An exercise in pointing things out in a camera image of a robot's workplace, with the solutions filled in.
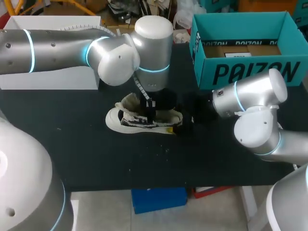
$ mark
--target robotic arm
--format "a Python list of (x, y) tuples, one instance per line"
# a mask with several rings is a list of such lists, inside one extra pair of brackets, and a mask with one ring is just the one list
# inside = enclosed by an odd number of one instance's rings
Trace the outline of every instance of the robotic arm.
[(142, 17), (133, 33), (118, 37), (103, 27), (3, 30), (0, 75), (89, 66), (111, 86), (125, 83), (136, 71), (145, 91), (159, 91), (167, 84), (172, 33), (172, 24), (159, 16)]
[(286, 131), (277, 121), (288, 97), (280, 72), (270, 69), (212, 92), (208, 108), (222, 118), (238, 115), (237, 141), (262, 160), (297, 165), (308, 162), (308, 133)]

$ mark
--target white box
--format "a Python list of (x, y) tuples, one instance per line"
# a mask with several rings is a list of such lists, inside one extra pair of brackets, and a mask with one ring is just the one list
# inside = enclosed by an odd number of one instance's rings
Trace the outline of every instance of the white box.
[[(99, 16), (12, 16), (4, 29), (60, 30), (75, 25), (100, 26)], [(0, 75), (3, 90), (97, 90), (99, 76), (86, 66), (56, 71)]]

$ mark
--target white floor tile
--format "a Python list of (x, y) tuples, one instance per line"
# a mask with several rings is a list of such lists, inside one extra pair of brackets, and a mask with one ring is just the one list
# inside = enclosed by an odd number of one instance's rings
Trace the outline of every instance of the white floor tile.
[(130, 190), (74, 192), (79, 200), (76, 231), (130, 231)]
[(72, 231), (76, 231), (77, 225), (77, 218), (78, 218), (78, 207), (79, 207), (79, 200), (71, 200), (73, 212), (74, 212), (74, 223)]

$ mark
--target black table surface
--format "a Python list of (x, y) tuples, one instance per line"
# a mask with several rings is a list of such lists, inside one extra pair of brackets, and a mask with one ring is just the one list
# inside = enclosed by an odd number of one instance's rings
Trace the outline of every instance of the black table surface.
[[(173, 47), (169, 88), (181, 95), (198, 91), (189, 47)], [(234, 138), (236, 118), (195, 126), (195, 135), (121, 134), (105, 116), (115, 102), (138, 93), (131, 79), (99, 90), (1, 90), (8, 120), (41, 142), (69, 191), (154, 187), (270, 185), (293, 170), (265, 162)], [(278, 119), (284, 129), (308, 131), (308, 95), (288, 89)]]

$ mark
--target white sneaker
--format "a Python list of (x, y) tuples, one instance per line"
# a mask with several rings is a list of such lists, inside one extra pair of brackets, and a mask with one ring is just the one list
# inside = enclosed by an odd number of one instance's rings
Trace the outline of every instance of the white sneaker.
[(131, 134), (138, 132), (157, 132), (172, 134), (172, 127), (182, 124), (183, 115), (175, 110), (156, 111), (153, 123), (147, 122), (147, 117), (142, 112), (140, 100), (135, 93), (124, 97), (115, 104), (106, 116), (106, 125), (111, 130)]

